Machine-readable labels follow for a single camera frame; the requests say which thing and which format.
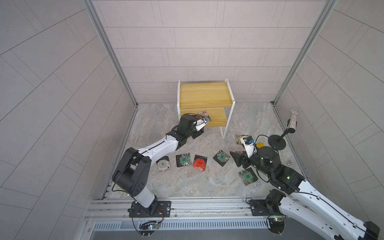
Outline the dark green tea bag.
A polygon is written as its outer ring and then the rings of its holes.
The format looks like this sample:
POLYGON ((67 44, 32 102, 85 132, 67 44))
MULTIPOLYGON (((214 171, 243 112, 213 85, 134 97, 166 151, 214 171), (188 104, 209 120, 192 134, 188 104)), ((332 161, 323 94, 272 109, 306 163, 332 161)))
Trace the dark green tea bag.
POLYGON ((248 186, 258 180, 257 175, 251 167, 239 172, 239 176, 245 186, 248 186))

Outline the green label tea bag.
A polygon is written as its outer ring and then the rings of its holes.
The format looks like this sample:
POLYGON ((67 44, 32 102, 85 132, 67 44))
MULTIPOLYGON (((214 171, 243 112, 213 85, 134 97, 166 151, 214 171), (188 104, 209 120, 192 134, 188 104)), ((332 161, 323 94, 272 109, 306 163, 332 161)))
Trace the green label tea bag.
POLYGON ((220 165, 224 166, 230 159, 231 156, 225 153, 223 150, 219 150, 213 157, 213 159, 220 165))

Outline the yellow label tea bag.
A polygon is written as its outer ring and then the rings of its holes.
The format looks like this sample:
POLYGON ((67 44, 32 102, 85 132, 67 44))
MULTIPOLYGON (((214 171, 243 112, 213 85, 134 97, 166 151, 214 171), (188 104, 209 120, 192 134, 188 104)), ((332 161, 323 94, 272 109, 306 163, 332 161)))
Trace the yellow label tea bag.
POLYGON ((248 135, 236 135, 237 145, 242 145, 244 143, 244 138, 247 138, 248 135))

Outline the floral tea bag shelf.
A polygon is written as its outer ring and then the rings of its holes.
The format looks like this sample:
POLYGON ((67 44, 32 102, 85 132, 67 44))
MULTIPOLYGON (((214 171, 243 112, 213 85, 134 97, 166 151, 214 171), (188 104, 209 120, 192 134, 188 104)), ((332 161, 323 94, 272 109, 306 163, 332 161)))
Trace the floral tea bag shelf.
POLYGON ((198 116, 199 116, 200 118, 208 118, 208 117, 209 117, 207 111, 199 112, 199 113, 198 113, 198 116))

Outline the black green tea bag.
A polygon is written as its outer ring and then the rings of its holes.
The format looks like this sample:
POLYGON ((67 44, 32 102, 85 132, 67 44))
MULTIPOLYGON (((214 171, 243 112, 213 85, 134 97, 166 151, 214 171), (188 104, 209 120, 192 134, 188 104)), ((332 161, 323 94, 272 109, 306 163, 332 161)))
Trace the black green tea bag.
POLYGON ((176 164, 178 168, 191 165, 192 162, 190 153, 176 155, 176 164))

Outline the red tea bag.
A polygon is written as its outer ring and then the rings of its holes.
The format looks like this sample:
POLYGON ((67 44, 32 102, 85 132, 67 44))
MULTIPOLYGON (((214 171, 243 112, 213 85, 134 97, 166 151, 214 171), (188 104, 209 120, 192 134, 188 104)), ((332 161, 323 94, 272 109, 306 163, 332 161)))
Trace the red tea bag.
POLYGON ((195 155, 194 162, 193 162, 193 168, 201 171, 206 170, 208 158, 201 156, 201 155, 195 155))

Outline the white label tea bag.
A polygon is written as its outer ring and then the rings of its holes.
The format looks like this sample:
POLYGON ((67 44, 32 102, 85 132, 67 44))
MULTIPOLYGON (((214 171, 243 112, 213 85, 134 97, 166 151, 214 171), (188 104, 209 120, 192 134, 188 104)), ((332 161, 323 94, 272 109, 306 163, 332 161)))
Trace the white label tea bag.
POLYGON ((168 156, 163 156, 162 158, 156 161, 156 164, 157 164, 157 172, 163 172, 171 168, 170 160, 168 156))

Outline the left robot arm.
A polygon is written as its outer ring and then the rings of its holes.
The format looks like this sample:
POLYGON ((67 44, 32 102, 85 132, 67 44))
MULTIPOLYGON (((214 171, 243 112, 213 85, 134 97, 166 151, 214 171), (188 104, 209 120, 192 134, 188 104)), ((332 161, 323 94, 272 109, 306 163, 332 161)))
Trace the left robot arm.
POLYGON ((156 207, 157 197, 146 187, 151 166, 181 148, 189 137, 195 139, 204 133, 204 127, 210 121, 206 111, 187 113, 161 140, 139 150, 128 148, 112 175, 113 183, 146 210, 152 210, 156 207))

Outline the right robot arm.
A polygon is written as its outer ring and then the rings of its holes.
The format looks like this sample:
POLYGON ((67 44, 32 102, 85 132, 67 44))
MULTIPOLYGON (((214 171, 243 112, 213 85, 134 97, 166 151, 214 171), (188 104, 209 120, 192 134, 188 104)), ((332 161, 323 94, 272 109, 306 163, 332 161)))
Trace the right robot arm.
POLYGON ((281 163, 277 150, 262 147, 230 153, 238 166, 261 172, 274 186, 264 200, 249 200, 253 215, 267 216, 270 231, 284 230, 282 218, 292 218, 326 240, 377 240, 380 228, 371 221, 363 222, 347 213, 321 194, 294 169, 281 163))

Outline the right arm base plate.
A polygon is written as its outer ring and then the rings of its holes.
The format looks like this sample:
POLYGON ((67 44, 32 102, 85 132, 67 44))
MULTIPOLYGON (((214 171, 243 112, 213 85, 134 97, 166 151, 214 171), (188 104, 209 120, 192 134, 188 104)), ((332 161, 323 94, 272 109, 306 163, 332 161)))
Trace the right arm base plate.
POLYGON ((279 204, 271 200, 247 200, 250 205, 252 216, 282 216, 279 204))

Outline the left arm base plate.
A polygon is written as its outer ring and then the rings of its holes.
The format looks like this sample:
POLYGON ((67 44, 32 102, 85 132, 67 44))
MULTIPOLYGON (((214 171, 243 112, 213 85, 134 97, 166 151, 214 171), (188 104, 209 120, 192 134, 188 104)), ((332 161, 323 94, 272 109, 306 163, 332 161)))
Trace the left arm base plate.
POLYGON ((135 201, 132 202, 128 213, 130 218, 168 218, 171 207, 171 201, 154 201, 148 208, 135 201))

